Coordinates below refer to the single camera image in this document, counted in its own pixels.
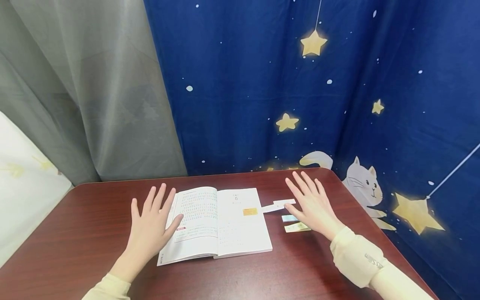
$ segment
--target beige sleeve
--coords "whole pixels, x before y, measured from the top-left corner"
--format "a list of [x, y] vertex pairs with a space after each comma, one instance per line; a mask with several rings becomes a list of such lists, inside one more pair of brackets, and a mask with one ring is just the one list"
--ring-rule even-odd
[[391, 264], [380, 248], [348, 227], [333, 239], [335, 266], [360, 288], [371, 287], [384, 300], [432, 300], [423, 289]]
[[129, 289], [130, 283], [109, 273], [89, 290], [82, 300], [130, 300], [130, 297], [127, 296]]

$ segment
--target yellow sticker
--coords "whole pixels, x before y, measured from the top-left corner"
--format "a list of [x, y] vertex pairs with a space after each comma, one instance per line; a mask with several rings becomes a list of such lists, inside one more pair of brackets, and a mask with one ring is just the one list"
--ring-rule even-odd
[[243, 215], [244, 216], [254, 216], [254, 215], [257, 215], [258, 212], [257, 212], [257, 208], [245, 208], [243, 210]]
[[302, 222], [298, 222], [292, 225], [285, 226], [285, 232], [299, 232], [299, 231], [310, 231], [311, 229], [303, 224]]

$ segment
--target table surface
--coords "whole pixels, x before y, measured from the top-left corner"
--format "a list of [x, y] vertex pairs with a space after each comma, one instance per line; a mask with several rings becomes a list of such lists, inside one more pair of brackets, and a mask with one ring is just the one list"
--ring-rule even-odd
[[[385, 257], [435, 299], [435, 295], [377, 228], [338, 177], [324, 168], [304, 169], [324, 185], [337, 216], [379, 246]], [[262, 206], [293, 198], [271, 171], [88, 183], [71, 190], [0, 269], [2, 299], [81, 299], [122, 253], [130, 232], [131, 199], [142, 202], [162, 182], [183, 191], [257, 188]], [[273, 251], [220, 260], [203, 258], [156, 267], [153, 258], [132, 284], [132, 299], [380, 299], [343, 277], [329, 241], [313, 231], [286, 233], [280, 210], [265, 214]]]

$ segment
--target cat illustration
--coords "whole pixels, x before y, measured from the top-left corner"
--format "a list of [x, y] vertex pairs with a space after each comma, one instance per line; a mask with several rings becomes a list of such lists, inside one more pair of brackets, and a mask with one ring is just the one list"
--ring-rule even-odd
[[318, 164], [322, 168], [331, 170], [333, 159], [327, 153], [322, 151], [310, 152], [300, 160], [300, 165], [308, 166], [311, 164]]
[[378, 227], [385, 230], [396, 230], [395, 227], [379, 219], [386, 216], [386, 213], [370, 208], [370, 206], [378, 205], [383, 199], [382, 189], [377, 181], [377, 172], [373, 166], [367, 170], [360, 165], [360, 160], [356, 156], [353, 164], [348, 167], [347, 177], [342, 182]]

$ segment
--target hand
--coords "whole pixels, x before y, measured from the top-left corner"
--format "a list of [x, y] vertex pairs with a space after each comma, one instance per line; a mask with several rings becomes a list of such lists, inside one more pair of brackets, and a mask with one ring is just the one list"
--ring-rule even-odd
[[323, 234], [331, 241], [345, 225], [333, 212], [320, 181], [315, 179], [314, 183], [305, 172], [302, 172], [301, 175], [305, 181], [296, 172], [293, 172], [293, 178], [295, 178], [301, 191], [290, 179], [285, 178], [285, 182], [300, 203], [302, 211], [297, 210], [291, 204], [285, 204], [285, 208], [300, 222]]
[[165, 229], [168, 213], [175, 197], [175, 189], [171, 189], [163, 208], [162, 199], [167, 185], [162, 183], [155, 196], [156, 187], [152, 187], [144, 202], [142, 215], [138, 211], [137, 199], [132, 199], [132, 228], [127, 247], [110, 273], [116, 277], [132, 282], [146, 263], [165, 247], [177, 230], [183, 215], [176, 216], [172, 224]]

